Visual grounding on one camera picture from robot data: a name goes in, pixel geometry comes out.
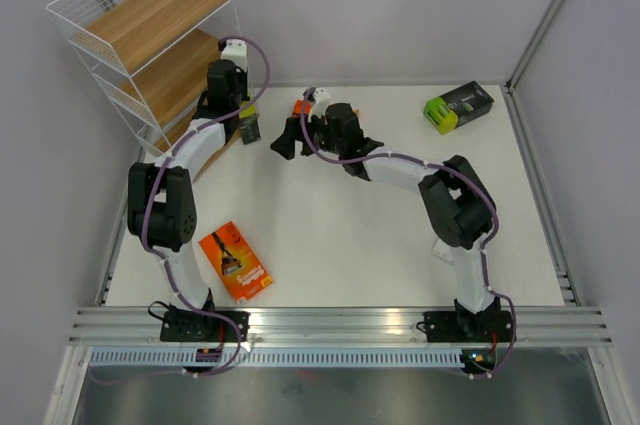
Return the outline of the black green razor box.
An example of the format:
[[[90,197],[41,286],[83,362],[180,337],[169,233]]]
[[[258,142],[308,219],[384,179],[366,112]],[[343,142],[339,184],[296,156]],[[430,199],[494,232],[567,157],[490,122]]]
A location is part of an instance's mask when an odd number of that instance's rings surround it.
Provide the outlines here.
[[[253,144],[261,140],[259,112],[256,105],[247,107],[239,114],[239,129],[244,145]]]
[[[423,116],[441,135],[488,114],[494,98],[477,82],[471,81],[428,100]]]

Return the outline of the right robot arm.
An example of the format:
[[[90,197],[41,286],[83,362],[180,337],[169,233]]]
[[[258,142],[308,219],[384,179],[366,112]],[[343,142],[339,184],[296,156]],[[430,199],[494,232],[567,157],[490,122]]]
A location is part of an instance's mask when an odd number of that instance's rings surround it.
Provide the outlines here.
[[[501,297],[488,282],[486,245],[499,225],[496,205],[469,161],[460,155],[441,163],[391,151],[367,137],[348,103],[321,106],[301,100],[270,148],[287,160],[302,144],[303,156],[337,164],[349,175],[397,186],[420,196],[439,242],[449,248],[456,277],[459,333],[478,340],[487,334]]]

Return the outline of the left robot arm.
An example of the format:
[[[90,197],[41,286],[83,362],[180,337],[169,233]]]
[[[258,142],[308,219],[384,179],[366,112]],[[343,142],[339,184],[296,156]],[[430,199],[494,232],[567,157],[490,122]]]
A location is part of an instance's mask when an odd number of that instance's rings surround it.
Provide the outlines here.
[[[181,137],[154,163],[136,162],[128,172],[127,227],[161,265],[171,304],[187,310],[183,328],[206,341],[218,329],[211,291],[194,254],[197,226],[193,182],[230,141],[248,98],[247,61],[220,58],[208,65],[207,87]]]

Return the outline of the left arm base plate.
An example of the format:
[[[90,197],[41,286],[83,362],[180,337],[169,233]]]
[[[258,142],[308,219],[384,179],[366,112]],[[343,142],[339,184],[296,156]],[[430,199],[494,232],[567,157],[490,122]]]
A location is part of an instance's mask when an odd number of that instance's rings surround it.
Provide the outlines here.
[[[218,314],[222,318],[171,307],[162,318],[159,339],[176,343],[239,343],[247,339],[248,312],[219,311]]]

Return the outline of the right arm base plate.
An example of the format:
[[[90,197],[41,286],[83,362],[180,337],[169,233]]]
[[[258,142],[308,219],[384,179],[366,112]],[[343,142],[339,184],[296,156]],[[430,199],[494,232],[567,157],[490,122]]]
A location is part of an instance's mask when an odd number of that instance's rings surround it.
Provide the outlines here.
[[[427,311],[421,327],[428,343],[509,343],[514,332],[508,311],[480,313],[478,317],[453,310]]]

